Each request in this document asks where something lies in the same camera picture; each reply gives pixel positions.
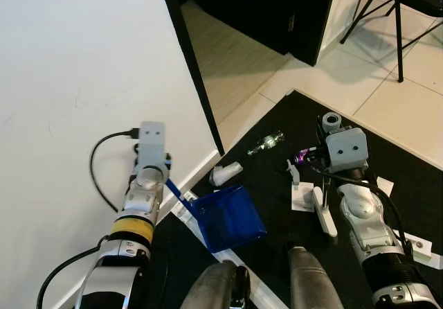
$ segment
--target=white wall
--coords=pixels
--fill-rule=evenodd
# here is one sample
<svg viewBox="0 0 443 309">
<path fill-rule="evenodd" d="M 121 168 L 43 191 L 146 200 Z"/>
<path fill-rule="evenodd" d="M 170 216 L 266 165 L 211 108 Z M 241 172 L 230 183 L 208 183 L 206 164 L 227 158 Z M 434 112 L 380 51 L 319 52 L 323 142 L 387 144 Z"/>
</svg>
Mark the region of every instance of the white wall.
<svg viewBox="0 0 443 309">
<path fill-rule="evenodd" d="M 110 230 L 88 174 L 99 138 L 164 121 L 176 182 L 216 147 L 164 0 L 0 0 L 0 82 L 0 308 L 34 308 L 47 274 Z M 97 156 L 116 204 L 133 143 Z M 44 307 L 89 264 L 54 279 Z"/>
<path fill-rule="evenodd" d="M 358 1 L 332 0 L 320 51 L 325 50 L 332 42 L 341 37 L 345 29 L 351 25 Z"/>
</svg>

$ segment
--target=doorway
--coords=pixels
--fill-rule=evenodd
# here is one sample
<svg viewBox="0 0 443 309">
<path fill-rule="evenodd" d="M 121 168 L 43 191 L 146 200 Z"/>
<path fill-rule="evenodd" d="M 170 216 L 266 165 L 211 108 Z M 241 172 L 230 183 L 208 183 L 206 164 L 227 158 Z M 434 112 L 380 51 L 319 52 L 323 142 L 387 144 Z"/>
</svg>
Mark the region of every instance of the doorway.
<svg viewBox="0 0 443 309">
<path fill-rule="evenodd" d="M 217 126 L 291 55 L 315 65 L 331 2 L 166 0 L 220 151 Z"/>
</svg>

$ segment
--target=dustpan handle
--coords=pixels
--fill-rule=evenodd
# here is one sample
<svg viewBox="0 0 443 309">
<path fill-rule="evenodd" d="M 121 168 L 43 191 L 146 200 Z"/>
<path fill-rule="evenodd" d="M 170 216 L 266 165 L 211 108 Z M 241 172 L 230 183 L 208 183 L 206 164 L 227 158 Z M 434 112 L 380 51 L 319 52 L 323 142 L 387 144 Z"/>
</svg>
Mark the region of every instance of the dustpan handle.
<svg viewBox="0 0 443 309">
<path fill-rule="evenodd" d="M 182 198 L 180 190 L 175 186 L 174 183 L 172 183 L 171 179 L 168 179 L 166 181 L 166 186 L 169 188 L 169 190 L 171 190 L 174 196 L 179 199 L 179 201 L 184 205 L 184 207 L 186 207 L 186 209 L 192 214 L 192 216 L 197 219 L 197 213 L 194 207 L 191 204 L 189 204 L 189 202 L 185 198 Z"/>
</svg>

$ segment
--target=clear bottle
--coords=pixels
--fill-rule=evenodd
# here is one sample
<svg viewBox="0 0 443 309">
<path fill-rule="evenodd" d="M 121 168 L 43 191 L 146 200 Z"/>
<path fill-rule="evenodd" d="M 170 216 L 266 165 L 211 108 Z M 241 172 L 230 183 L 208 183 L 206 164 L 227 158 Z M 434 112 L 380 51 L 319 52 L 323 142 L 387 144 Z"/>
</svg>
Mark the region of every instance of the clear bottle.
<svg viewBox="0 0 443 309">
<path fill-rule="evenodd" d="M 284 140 L 284 134 L 280 130 L 275 132 L 274 134 L 270 134 L 269 136 L 264 137 L 260 141 L 257 142 L 257 145 L 247 152 L 248 156 L 254 155 L 263 150 L 269 150 L 273 148 L 279 141 Z"/>
</svg>

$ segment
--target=black connector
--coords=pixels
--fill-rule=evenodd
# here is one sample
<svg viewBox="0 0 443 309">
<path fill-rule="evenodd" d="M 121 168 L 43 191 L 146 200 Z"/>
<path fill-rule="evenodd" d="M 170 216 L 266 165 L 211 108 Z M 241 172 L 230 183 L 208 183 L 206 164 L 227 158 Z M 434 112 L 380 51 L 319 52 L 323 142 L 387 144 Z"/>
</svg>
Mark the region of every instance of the black connector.
<svg viewBox="0 0 443 309">
<path fill-rule="evenodd" d="M 127 132 L 127 135 L 130 136 L 132 139 L 138 139 L 139 131 L 139 128 L 133 127 L 130 131 Z"/>
</svg>

